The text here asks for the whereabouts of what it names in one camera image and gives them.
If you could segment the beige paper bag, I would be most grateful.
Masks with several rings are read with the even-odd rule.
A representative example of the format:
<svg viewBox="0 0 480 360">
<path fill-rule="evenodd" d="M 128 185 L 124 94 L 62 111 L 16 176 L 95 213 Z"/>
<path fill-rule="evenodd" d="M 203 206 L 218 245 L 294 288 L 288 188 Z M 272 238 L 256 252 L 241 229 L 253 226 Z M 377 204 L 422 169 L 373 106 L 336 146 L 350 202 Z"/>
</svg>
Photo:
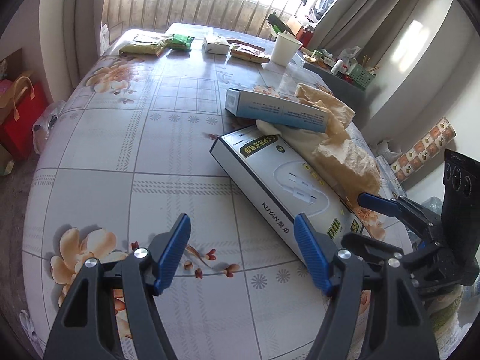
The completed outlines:
<svg viewBox="0 0 480 360">
<path fill-rule="evenodd" d="M 333 94 L 306 84 L 297 85 L 295 96 L 301 104 L 328 116 L 324 133 L 294 131 L 290 144 L 295 150 L 321 174 L 335 180 L 353 207 L 358 207 L 360 194 L 379 194 L 382 183 L 373 156 L 355 144 L 347 131 L 356 114 L 352 108 Z"/>
</svg>

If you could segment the white black KUYAN box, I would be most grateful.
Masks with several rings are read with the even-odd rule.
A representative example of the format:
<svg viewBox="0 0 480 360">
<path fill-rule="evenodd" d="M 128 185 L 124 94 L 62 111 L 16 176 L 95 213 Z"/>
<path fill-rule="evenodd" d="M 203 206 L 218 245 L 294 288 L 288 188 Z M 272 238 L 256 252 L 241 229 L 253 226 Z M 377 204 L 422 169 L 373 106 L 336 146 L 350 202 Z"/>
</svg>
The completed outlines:
<svg viewBox="0 0 480 360">
<path fill-rule="evenodd" d="M 364 233 L 354 212 L 280 136 L 253 125 L 219 136 L 210 153 L 296 257 L 299 214 L 336 245 L 347 233 Z"/>
</svg>

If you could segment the light blue long box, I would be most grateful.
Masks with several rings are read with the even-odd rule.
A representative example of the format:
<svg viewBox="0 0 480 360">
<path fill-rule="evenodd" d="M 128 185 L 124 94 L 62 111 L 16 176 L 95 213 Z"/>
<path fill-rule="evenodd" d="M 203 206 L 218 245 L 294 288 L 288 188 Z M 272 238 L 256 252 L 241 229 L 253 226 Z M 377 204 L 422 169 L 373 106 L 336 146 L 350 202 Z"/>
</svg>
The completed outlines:
<svg viewBox="0 0 480 360">
<path fill-rule="evenodd" d="M 260 119 L 272 125 L 286 125 L 316 133 L 326 132 L 329 119 L 325 111 L 304 105 L 293 97 L 237 88 L 226 90 L 225 109 L 237 117 Z"/>
</svg>

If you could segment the patterned tile roll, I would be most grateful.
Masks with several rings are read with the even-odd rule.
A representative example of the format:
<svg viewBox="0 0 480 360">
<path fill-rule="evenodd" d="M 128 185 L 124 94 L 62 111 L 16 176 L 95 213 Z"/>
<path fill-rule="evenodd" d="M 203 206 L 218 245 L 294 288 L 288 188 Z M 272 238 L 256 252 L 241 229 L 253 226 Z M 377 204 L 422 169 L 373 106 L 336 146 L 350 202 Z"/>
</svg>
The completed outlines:
<svg viewBox="0 0 480 360">
<path fill-rule="evenodd" d="M 442 117 L 411 149 L 391 164 L 391 170 L 397 180 L 401 184 L 404 183 L 428 161 L 442 153 L 455 136 L 454 127 L 446 117 Z"/>
</svg>

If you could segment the floral tablecloth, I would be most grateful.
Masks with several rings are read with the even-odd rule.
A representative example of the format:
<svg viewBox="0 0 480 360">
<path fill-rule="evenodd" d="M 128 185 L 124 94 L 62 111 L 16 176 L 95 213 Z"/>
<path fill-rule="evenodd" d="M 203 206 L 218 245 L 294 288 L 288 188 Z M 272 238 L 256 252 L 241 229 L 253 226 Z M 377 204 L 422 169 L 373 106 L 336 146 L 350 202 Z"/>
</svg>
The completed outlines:
<svg viewBox="0 0 480 360">
<path fill-rule="evenodd" d="M 190 52 L 100 58 L 76 87 L 32 180 L 24 223 L 24 285 L 40 352 L 69 290 L 72 264 L 148 246 L 181 213 L 190 243 L 215 260 L 196 277 L 179 266 L 155 300 L 180 359 L 303 359 L 328 306 L 306 268 L 227 177 L 210 148 L 241 127 L 229 88 L 287 94 L 317 74 L 203 52 L 209 28 L 173 24 Z"/>
</svg>

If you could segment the dark grey cabinet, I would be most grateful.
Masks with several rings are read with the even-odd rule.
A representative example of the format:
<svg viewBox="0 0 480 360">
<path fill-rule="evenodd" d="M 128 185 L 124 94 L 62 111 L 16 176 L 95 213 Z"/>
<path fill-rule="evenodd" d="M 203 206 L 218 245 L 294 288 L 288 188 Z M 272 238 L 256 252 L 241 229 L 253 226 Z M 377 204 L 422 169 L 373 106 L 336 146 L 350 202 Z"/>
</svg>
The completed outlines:
<svg viewBox="0 0 480 360">
<path fill-rule="evenodd" d="M 330 70 L 325 70 L 309 62 L 304 62 L 303 67 L 318 74 L 334 95 L 350 107 L 365 100 L 365 92 L 361 88 L 343 80 L 339 76 L 335 76 Z"/>
</svg>

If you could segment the green plastic basket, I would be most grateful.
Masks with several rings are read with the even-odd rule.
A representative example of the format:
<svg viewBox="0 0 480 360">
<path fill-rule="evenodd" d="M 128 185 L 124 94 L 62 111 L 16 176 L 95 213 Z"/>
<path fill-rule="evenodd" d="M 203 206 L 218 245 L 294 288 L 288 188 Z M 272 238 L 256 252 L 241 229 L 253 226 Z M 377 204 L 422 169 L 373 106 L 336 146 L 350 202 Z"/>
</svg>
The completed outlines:
<svg viewBox="0 0 480 360">
<path fill-rule="evenodd" d="M 347 70 L 346 75 L 351 78 L 353 83 L 359 88 L 366 90 L 374 81 L 376 76 L 367 71 L 361 64 L 355 63 Z"/>
</svg>

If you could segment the white slipper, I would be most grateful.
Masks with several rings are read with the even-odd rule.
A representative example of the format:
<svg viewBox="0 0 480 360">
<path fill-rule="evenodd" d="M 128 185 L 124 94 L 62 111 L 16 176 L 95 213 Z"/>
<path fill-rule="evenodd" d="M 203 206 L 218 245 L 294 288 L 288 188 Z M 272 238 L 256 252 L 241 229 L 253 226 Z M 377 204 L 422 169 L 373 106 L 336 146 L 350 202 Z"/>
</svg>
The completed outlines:
<svg viewBox="0 0 480 360">
<path fill-rule="evenodd" d="M 36 334 L 35 327 L 33 326 L 32 320 L 29 316 L 29 313 L 26 310 L 21 310 L 19 313 L 19 321 L 21 327 L 24 330 L 28 340 L 32 344 L 32 347 L 37 352 L 40 359 L 42 359 L 43 351 L 41 349 L 40 341 L 38 335 Z"/>
</svg>

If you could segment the white plastic shopping bag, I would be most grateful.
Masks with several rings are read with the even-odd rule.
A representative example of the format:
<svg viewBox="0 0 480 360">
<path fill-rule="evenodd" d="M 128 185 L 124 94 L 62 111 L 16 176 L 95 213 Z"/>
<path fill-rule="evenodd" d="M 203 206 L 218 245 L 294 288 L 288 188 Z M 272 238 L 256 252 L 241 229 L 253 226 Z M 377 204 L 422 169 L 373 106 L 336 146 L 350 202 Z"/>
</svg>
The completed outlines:
<svg viewBox="0 0 480 360">
<path fill-rule="evenodd" d="M 51 131 L 65 106 L 66 102 L 64 100 L 51 103 L 33 124 L 32 143 L 33 150 L 37 155 L 41 155 L 45 149 Z"/>
</svg>

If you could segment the white paper cup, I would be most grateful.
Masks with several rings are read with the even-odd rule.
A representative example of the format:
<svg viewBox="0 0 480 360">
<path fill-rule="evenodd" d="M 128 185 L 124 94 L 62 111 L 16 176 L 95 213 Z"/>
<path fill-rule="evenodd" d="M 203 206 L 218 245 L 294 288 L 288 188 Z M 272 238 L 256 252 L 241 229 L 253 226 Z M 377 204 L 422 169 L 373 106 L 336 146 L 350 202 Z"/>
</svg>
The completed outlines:
<svg viewBox="0 0 480 360">
<path fill-rule="evenodd" d="M 286 67 L 302 46 L 302 43 L 291 34 L 278 33 L 270 61 Z"/>
</svg>

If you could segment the grey curtain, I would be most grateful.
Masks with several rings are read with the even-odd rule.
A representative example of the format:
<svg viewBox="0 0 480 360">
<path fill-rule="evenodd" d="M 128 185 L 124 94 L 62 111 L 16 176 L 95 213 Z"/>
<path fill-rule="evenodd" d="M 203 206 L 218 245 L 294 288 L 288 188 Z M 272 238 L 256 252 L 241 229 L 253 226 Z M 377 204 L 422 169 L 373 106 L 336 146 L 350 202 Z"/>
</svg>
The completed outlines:
<svg viewBox="0 0 480 360">
<path fill-rule="evenodd" d="M 400 0 L 335 0 L 315 27 L 307 48 L 338 55 L 364 48 Z"/>
<path fill-rule="evenodd" d="M 53 98 L 68 96 L 99 59 L 103 2 L 40 0 L 40 46 Z"/>
</svg>

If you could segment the small green packet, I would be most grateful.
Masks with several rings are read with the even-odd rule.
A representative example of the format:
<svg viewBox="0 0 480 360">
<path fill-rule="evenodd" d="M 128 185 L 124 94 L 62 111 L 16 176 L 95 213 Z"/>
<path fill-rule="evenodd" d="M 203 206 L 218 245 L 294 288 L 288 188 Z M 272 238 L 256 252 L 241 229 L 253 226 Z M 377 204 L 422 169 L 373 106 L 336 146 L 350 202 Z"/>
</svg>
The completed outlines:
<svg viewBox="0 0 480 360">
<path fill-rule="evenodd" d="M 194 41 L 194 37 L 174 34 L 168 40 L 168 48 L 171 50 L 190 52 L 193 41 Z"/>
</svg>

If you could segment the small white box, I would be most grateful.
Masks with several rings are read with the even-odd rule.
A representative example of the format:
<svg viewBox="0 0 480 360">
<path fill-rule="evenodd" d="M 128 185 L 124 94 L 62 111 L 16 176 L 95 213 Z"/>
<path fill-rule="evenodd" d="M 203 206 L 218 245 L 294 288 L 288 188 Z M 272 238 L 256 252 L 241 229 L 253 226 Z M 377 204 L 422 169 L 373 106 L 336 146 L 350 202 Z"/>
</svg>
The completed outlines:
<svg viewBox="0 0 480 360">
<path fill-rule="evenodd" d="M 207 34 L 203 38 L 202 49 L 206 54 L 227 55 L 230 52 L 230 43 L 223 36 Z"/>
</svg>

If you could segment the orange brown snack packet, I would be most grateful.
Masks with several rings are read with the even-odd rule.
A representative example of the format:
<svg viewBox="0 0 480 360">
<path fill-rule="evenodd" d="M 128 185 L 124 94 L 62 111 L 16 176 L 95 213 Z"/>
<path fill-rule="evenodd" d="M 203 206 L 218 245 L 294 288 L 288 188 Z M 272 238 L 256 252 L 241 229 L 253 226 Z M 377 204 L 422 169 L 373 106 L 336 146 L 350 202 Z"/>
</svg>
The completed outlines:
<svg viewBox="0 0 480 360">
<path fill-rule="evenodd" d="M 230 55 L 233 58 L 258 64 L 270 61 L 270 56 L 262 47 L 233 38 L 229 38 L 227 42 L 230 44 Z"/>
</svg>

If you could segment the yellow green snack packet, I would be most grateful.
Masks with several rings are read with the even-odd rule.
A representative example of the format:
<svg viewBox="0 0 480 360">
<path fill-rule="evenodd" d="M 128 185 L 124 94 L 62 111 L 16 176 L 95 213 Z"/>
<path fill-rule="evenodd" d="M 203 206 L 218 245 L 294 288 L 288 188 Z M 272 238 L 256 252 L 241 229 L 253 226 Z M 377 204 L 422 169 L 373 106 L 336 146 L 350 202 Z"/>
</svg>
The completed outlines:
<svg viewBox="0 0 480 360">
<path fill-rule="evenodd" d="M 159 58 L 172 39 L 170 35 L 165 34 L 137 35 L 124 43 L 118 53 L 120 55 L 154 55 Z"/>
</svg>

